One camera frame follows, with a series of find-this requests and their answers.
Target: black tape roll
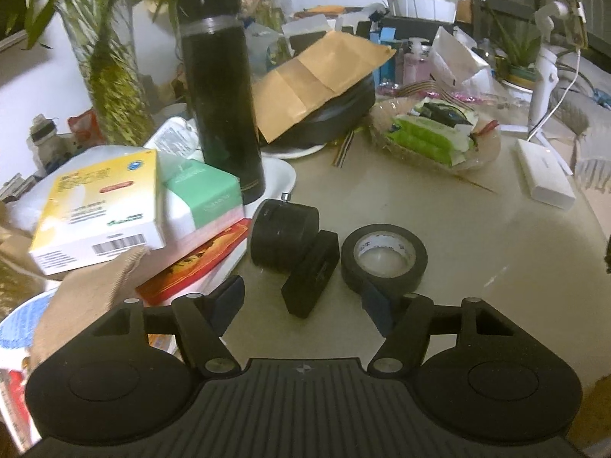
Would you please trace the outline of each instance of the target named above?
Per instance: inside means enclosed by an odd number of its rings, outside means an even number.
[[[374,270],[364,261],[366,251],[391,248],[402,257],[402,263],[386,272]],[[341,246],[341,276],[347,286],[361,294],[364,285],[372,286],[389,298],[414,292],[427,268],[427,249],[420,239],[402,227],[372,224],[355,230]]]
[[[259,267],[291,272],[318,235],[318,209],[266,200],[252,219],[248,248]]]

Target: glass vase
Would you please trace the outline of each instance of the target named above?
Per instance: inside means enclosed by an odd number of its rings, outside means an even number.
[[[110,145],[142,146],[154,123],[138,76],[130,0],[59,0],[57,10]]]

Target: wall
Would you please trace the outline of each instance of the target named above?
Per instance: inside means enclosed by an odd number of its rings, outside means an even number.
[[[291,12],[316,5],[362,6],[382,0],[283,0]],[[134,10],[136,55],[140,72],[157,84],[170,81],[178,60],[167,18],[151,22],[143,5]],[[60,132],[68,131],[66,119],[78,115],[91,103],[70,50],[61,21],[55,17],[42,40],[52,49],[36,46],[23,50],[17,44],[0,53],[0,184],[15,173],[24,177],[36,171],[26,145],[32,118],[38,113],[56,118]]]

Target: black bottle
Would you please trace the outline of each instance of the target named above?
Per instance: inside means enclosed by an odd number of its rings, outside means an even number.
[[[239,178],[245,205],[265,191],[240,0],[178,0],[187,86],[204,161]]]

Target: blue logo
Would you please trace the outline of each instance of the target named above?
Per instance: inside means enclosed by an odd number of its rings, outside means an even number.
[[[140,168],[143,164],[144,164],[144,162],[142,160],[137,160],[135,162],[131,162],[127,166],[127,170],[136,170],[136,169]]]

